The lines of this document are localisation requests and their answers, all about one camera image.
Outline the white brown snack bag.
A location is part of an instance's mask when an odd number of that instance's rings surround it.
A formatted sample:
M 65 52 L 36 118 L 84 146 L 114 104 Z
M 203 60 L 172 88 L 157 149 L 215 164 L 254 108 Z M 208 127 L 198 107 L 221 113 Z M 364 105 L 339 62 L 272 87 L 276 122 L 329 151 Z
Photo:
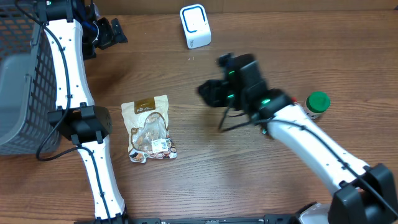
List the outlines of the white brown snack bag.
M 144 164 L 148 159 L 177 157 L 177 149 L 170 138 L 167 95 L 123 103 L 121 109 L 129 134 L 131 162 Z

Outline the green lid Knorr jar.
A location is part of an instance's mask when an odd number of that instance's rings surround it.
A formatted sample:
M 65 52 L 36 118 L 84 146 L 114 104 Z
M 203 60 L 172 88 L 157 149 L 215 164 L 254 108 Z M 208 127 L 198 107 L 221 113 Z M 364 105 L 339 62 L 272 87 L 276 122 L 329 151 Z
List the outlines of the green lid Knorr jar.
M 330 107 L 330 97 L 322 91 L 314 91 L 305 100 L 303 107 L 307 116 L 317 119 Z

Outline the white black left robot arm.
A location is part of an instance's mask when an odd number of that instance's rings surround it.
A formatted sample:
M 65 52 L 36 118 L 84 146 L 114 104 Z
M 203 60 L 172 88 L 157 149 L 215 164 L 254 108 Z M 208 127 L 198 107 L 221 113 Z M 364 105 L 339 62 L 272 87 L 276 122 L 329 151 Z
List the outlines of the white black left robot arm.
M 93 223 L 129 223 L 111 163 L 111 116 L 107 108 L 95 105 L 84 64 L 95 58 L 96 49 L 126 43 L 127 37 L 117 19 L 98 15 L 93 2 L 36 1 L 34 9 L 34 22 L 50 44 L 57 85 L 48 121 L 73 143 L 69 151 L 78 152 L 85 165 L 95 204 Z

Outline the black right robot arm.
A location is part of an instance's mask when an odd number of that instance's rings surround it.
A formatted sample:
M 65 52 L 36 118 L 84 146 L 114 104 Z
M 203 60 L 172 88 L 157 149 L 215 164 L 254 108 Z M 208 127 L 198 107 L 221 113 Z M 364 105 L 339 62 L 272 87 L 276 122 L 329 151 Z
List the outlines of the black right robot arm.
M 284 223 L 394 223 L 397 192 L 384 165 L 371 167 L 358 159 L 305 114 L 291 96 L 269 88 L 253 54 L 222 55 L 220 80 L 207 80 L 198 94 L 210 107 L 238 110 L 246 125 L 289 147 L 319 177 L 332 196 L 329 204 L 312 203 L 286 215 Z

